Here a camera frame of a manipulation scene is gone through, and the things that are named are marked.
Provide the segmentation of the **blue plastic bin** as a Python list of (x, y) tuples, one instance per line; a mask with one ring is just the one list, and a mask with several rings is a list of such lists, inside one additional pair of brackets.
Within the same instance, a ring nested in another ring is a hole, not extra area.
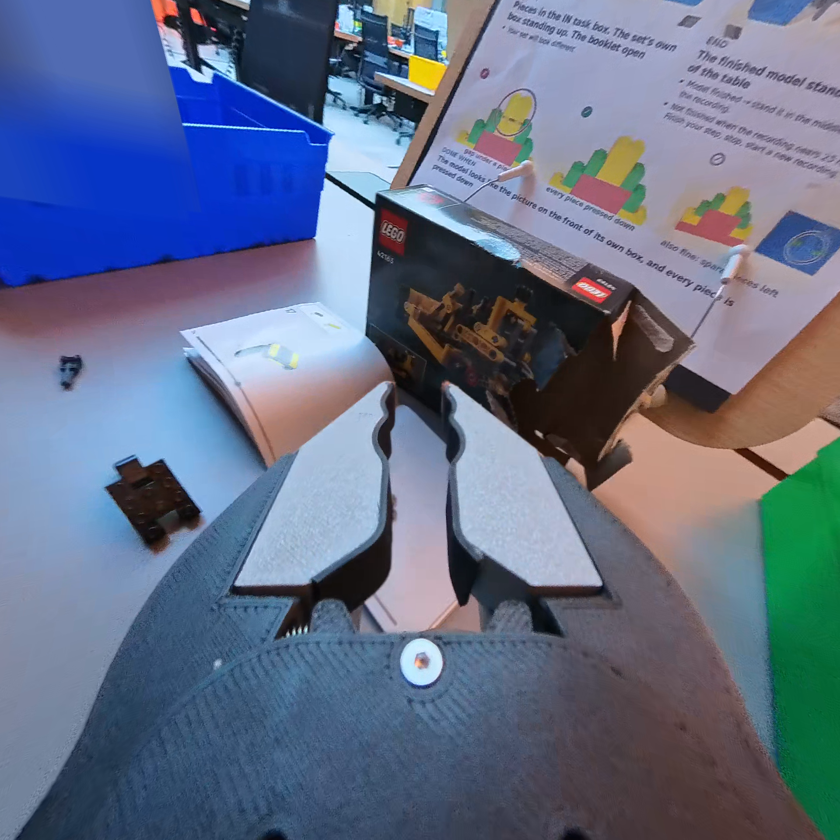
[(2, 286), (313, 238), (332, 134), (236, 81), (169, 66), (197, 211), (173, 216), (2, 198)]

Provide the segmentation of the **black lego set box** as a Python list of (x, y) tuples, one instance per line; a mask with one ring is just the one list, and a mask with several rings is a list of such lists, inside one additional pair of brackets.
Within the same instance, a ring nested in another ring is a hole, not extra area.
[(406, 392), (457, 385), (591, 490), (694, 346), (627, 280), (427, 185), (375, 195), (366, 321)]

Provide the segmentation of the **green bin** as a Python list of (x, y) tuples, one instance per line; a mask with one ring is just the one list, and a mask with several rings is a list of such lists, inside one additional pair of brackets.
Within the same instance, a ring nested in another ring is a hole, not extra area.
[(760, 502), (781, 774), (839, 838), (839, 441)]

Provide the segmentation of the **black lego plate piece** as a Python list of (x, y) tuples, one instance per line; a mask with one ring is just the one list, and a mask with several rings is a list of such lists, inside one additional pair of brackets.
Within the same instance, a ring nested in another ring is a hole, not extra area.
[(154, 546), (167, 538), (162, 522), (168, 517), (175, 518), (178, 529), (191, 527), (200, 519), (200, 507), (164, 459), (143, 465), (137, 456), (130, 456), (113, 468), (118, 478), (106, 491), (145, 545)]

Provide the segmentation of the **black cabinet panel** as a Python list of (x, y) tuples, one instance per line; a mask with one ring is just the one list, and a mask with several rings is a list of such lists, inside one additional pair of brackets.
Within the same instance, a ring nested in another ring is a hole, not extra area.
[(337, 1), (251, 1), (239, 81), (322, 122)]

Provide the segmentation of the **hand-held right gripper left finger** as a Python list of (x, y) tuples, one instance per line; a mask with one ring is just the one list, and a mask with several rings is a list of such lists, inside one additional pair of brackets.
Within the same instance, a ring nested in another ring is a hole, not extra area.
[(233, 592), (359, 609), (392, 566), (395, 394), (376, 385), (301, 446), (250, 540)]

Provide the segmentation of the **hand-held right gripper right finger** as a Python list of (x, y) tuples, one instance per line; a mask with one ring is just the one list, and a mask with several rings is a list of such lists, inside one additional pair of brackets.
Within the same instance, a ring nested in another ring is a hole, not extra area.
[(604, 582), (539, 451), (457, 385), (448, 439), (448, 572), (458, 604), (595, 595)]

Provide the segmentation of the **black office chair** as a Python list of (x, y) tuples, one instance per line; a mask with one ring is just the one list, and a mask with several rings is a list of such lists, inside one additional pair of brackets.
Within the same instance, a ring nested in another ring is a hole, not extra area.
[(389, 74), (392, 69), (387, 43), (387, 16), (363, 9), (360, 21), (362, 40), (356, 79), (363, 91), (364, 100), (354, 113), (363, 118), (364, 124), (381, 118), (395, 121), (396, 117), (392, 111), (395, 93), (375, 79), (377, 73)]

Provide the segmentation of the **wooden office desk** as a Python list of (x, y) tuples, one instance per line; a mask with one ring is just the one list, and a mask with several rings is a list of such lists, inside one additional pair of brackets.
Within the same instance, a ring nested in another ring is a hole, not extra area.
[(423, 118), (435, 91), (411, 82), (407, 78), (376, 72), (374, 80), (394, 93), (393, 113), (416, 127)]

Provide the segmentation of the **white instruction booklet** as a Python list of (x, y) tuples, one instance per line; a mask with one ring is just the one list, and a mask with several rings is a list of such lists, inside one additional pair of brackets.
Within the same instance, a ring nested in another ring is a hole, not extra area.
[(319, 301), (185, 329), (181, 337), (186, 360), (268, 468), (394, 381), (364, 332)]

